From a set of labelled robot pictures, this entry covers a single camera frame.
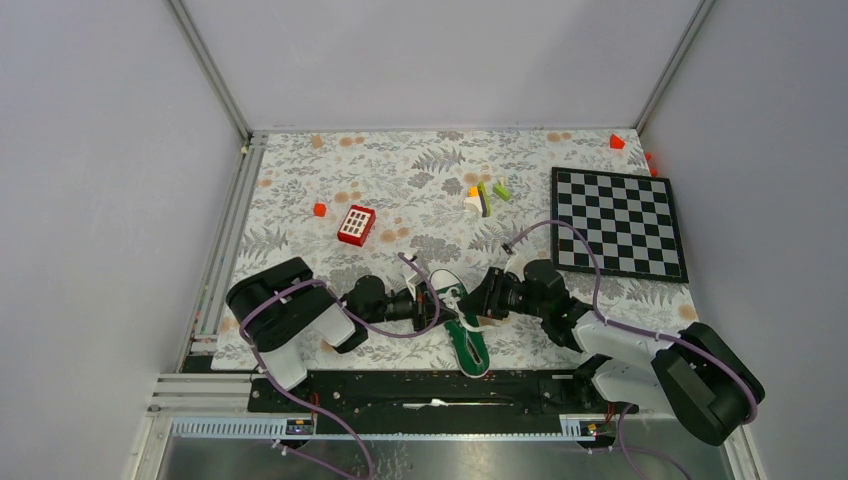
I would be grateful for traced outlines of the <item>green white sneaker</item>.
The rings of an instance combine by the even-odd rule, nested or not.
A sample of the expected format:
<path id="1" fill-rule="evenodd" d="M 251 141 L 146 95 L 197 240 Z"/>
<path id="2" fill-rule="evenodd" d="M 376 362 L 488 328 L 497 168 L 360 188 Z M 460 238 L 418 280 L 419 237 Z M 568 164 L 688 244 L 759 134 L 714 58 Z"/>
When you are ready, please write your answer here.
<path id="1" fill-rule="evenodd" d="M 446 269 L 433 271 L 429 280 L 438 295 L 441 312 L 450 316 L 444 327 L 460 371 L 469 378 L 485 376 L 490 368 L 490 356 L 483 337 L 487 327 L 480 326 L 476 316 L 459 309 L 459 301 L 468 294 L 464 284 Z"/>

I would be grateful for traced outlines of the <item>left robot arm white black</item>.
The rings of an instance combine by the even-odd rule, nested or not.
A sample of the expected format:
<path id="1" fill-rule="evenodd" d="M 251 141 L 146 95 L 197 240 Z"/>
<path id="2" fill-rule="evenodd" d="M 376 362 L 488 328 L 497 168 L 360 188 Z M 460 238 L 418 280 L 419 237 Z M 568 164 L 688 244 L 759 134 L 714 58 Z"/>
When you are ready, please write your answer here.
<path id="1" fill-rule="evenodd" d="M 439 294 L 415 263 L 400 256 L 413 270 L 407 287 L 389 291 L 374 275 L 359 278 L 353 288 L 338 296 L 314 276 L 301 257 L 294 257 L 254 274 L 232 286 L 225 303 L 238 322 L 239 335 L 248 343 L 257 364 L 269 378 L 272 398 L 288 411 L 309 401 L 307 367 L 297 339 L 307 329 L 316 331 L 338 353 L 347 353 L 387 321 L 409 320 L 410 338 L 422 335 L 459 311 L 447 304 L 457 294 Z"/>

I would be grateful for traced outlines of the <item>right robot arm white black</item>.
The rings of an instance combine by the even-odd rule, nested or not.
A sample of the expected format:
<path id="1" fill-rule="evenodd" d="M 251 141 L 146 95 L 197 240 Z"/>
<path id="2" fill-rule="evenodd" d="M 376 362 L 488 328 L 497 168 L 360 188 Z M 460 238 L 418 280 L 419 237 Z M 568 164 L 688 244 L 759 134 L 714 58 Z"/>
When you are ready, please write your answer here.
<path id="1" fill-rule="evenodd" d="M 710 326 L 695 322 L 668 333 L 601 320 L 593 305 L 569 293 L 549 260 L 527 263 L 520 275 L 492 267 L 456 306 L 495 320 L 511 313 L 538 318 L 554 344 L 586 355 L 573 396 L 589 412 L 609 402 L 634 404 L 672 415 L 696 439 L 719 446 L 755 418 L 765 398 L 761 382 Z"/>

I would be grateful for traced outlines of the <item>lime green block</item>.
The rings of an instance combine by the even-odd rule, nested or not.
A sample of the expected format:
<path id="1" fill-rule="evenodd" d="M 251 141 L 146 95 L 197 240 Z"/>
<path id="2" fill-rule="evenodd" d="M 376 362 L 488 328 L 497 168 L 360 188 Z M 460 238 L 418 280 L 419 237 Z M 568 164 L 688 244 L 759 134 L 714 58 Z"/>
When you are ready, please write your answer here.
<path id="1" fill-rule="evenodd" d="M 498 180 L 493 184 L 493 192 L 498 198 L 500 198 L 504 202 L 509 202 L 511 200 L 512 194 L 510 190 L 506 187 L 505 183 L 501 180 Z"/>

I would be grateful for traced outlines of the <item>red white brick block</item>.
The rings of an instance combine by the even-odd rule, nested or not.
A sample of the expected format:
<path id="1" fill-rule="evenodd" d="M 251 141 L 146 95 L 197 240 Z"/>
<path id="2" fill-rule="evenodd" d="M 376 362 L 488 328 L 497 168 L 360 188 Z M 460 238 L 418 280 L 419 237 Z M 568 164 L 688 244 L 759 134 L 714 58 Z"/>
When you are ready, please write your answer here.
<path id="1" fill-rule="evenodd" d="M 345 214 L 337 230 L 337 239 L 343 243 L 362 247 L 376 220 L 376 213 L 370 208 L 352 205 Z"/>

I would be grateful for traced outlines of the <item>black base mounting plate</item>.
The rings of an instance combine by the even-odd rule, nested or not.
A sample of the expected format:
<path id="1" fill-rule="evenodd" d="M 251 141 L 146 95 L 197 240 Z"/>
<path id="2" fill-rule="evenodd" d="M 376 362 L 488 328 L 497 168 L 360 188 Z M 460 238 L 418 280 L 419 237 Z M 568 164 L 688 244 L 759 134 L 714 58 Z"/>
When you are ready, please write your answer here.
<path id="1" fill-rule="evenodd" d="M 536 436 L 562 433 L 562 418 L 606 425 L 625 407 L 571 370 L 491 370 L 481 378 L 449 370 L 315 370 L 290 393 L 258 377 L 247 409 L 308 414 L 303 404 L 311 401 L 361 435 Z"/>

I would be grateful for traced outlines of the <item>floral patterned table mat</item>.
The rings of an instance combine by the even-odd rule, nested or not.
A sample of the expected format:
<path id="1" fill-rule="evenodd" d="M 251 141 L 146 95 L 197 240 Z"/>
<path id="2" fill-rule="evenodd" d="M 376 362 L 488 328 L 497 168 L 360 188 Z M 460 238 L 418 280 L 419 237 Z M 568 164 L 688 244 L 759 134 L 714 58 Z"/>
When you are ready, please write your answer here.
<path id="1" fill-rule="evenodd" d="M 609 147 L 616 134 L 626 142 Z M 649 175 L 635 130 L 412 131 L 280 133 L 268 138 L 237 250 L 231 284 L 293 257 L 337 295 L 365 275 L 404 289 L 407 266 L 397 253 L 417 253 L 429 269 L 452 271 L 473 289 L 490 266 L 504 266 L 502 242 L 550 218 L 553 167 Z M 490 193 L 493 214 L 477 218 L 462 202 L 471 187 L 505 180 L 512 197 Z M 316 203 L 326 205 L 316 217 Z M 343 244 L 337 229 L 351 205 L 371 208 L 376 222 L 363 247 Z M 604 276 L 605 316 L 677 330 L 697 321 L 686 284 Z M 580 354 L 554 345 L 539 321 L 511 314 L 483 332 L 492 369 L 560 369 Z M 369 333 L 337 353 L 312 329 L 297 339 L 308 370 L 455 370 L 442 326 L 412 339 Z"/>

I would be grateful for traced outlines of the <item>black white checkerboard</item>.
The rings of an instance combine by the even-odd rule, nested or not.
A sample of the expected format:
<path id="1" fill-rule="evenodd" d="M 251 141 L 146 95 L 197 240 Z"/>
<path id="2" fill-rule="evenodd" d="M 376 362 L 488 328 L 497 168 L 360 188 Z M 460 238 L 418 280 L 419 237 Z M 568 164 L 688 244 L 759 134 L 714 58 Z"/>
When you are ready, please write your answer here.
<path id="1" fill-rule="evenodd" d="M 671 283 L 689 281 L 669 180 L 554 167 L 552 261 L 560 270 Z"/>

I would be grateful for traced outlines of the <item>red block far corner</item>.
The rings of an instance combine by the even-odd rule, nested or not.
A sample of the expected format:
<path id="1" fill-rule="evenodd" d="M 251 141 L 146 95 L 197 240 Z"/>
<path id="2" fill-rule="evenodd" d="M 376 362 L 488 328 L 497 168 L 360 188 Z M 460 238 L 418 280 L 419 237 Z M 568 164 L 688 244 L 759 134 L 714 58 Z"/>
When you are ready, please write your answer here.
<path id="1" fill-rule="evenodd" d="M 626 146 L 626 142 L 616 134 L 611 134 L 609 137 L 609 147 L 616 150 L 621 150 Z"/>

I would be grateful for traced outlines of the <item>red block at wall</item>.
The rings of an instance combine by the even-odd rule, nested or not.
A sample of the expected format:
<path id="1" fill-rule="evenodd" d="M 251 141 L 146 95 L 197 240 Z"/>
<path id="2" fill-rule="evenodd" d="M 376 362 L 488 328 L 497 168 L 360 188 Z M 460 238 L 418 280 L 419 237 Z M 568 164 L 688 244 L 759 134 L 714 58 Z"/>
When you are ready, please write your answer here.
<path id="1" fill-rule="evenodd" d="M 658 176 L 658 171 L 657 171 L 657 169 L 656 169 L 656 167 L 655 167 L 655 165 L 654 165 L 654 162 L 653 162 L 653 160 L 652 160 L 652 154 L 651 154 L 651 153 L 649 153 L 649 152 L 646 152 L 646 153 L 645 153 L 645 160 L 646 160 L 646 163 L 647 163 L 647 166 L 648 166 L 648 169 L 649 169 L 649 173 L 650 173 L 650 175 L 651 175 L 652 177 L 657 177 L 657 176 Z"/>

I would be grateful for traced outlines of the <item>aluminium frame rail front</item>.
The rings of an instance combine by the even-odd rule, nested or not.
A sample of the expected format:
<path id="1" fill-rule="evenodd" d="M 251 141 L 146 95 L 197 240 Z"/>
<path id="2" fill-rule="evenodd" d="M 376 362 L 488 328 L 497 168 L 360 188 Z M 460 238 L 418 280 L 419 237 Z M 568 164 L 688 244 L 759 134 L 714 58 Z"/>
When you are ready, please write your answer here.
<path id="1" fill-rule="evenodd" d="M 149 411 L 193 416 L 243 414 L 214 433 L 332 438 L 553 437 L 593 440 L 623 403 L 601 398 L 571 371 L 313 371 L 289 396 L 257 374 L 168 374 Z"/>

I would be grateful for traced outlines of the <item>left aluminium corner post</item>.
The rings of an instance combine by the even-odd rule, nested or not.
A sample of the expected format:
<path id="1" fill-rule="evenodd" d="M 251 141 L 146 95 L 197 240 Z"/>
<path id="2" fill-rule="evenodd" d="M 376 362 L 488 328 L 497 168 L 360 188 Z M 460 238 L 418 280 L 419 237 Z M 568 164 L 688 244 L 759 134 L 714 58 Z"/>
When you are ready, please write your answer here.
<path id="1" fill-rule="evenodd" d="M 236 130 L 241 142 L 249 145 L 252 138 L 252 129 L 248 126 L 248 122 L 238 107 L 186 3 L 182 0 L 165 0 L 164 3 L 169 8 L 186 45 L 194 56 L 213 94 L 221 104 L 226 117 Z"/>

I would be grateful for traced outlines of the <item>aluminium corner post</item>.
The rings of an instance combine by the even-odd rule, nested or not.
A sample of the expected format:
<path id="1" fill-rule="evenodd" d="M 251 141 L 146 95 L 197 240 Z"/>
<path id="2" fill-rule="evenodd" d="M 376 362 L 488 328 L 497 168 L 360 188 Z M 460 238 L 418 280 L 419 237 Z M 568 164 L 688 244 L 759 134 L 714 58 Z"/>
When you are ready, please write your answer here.
<path id="1" fill-rule="evenodd" d="M 697 39 L 703 25 L 706 23 L 709 15 L 717 4 L 716 0 L 700 0 L 696 8 L 688 20 L 683 33 L 678 39 L 668 61 L 663 67 L 661 74 L 651 90 L 649 97 L 637 116 L 633 124 L 633 128 L 639 135 L 642 135 L 648 127 L 651 118 L 654 115 L 656 108 L 661 103 L 665 92 L 669 88 L 677 71 L 683 64 L 686 55 L 692 48 Z"/>
<path id="2" fill-rule="evenodd" d="M 221 104 L 226 117 L 236 130 L 241 142 L 249 145 L 252 138 L 252 129 L 248 126 L 248 122 L 238 107 L 186 3 L 182 0 L 165 0 L 164 3 L 169 8 L 186 45 L 194 56 L 213 94 Z"/>

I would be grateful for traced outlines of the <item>right aluminium corner post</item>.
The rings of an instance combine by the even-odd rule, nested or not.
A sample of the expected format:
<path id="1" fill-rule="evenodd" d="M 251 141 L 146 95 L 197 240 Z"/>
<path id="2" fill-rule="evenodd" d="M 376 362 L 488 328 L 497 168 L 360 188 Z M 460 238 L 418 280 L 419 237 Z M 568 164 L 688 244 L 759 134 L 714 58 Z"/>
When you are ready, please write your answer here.
<path id="1" fill-rule="evenodd" d="M 668 61 L 663 67 L 661 74 L 651 90 L 649 97 L 637 116 L 633 124 L 633 128 L 639 135 L 642 135 L 648 127 L 651 118 L 654 115 L 656 108 L 661 103 L 665 92 L 669 88 L 677 71 L 683 64 L 686 55 L 692 48 L 697 39 L 703 25 L 706 23 L 709 15 L 717 4 L 716 0 L 700 0 L 696 8 L 688 20 L 683 33 L 678 39 Z"/>

